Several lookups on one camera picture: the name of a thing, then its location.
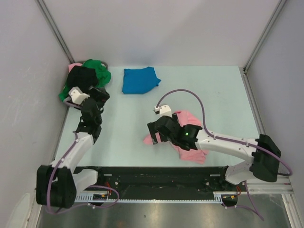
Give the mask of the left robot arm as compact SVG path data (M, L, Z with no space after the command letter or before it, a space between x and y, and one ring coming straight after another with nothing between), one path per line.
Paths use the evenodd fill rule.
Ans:
M110 95L104 88L90 87L87 93L83 93L79 87L73 87L69 96L81 112L79 124L74 131L75 139L61 158L49 165L41 165L36 175L36 202L47 209L69 209L78 193L89 186L99 190L105 184L105 178L95 170L84 169L78 174L74 171L100 135L101 114Z

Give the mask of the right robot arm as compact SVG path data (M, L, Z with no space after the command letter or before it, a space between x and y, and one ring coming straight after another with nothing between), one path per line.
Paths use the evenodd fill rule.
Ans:
M147 127L153 144L170 142L187 152L210 150L242 159L241 163L228 166L225 175L219 178L223 190L231 190L235 185L253 178L265 182L277 181L281 151L268 135L261 134L257 139L228 138L208 132L201 126L182 126L176 115L161 116L148 123Z

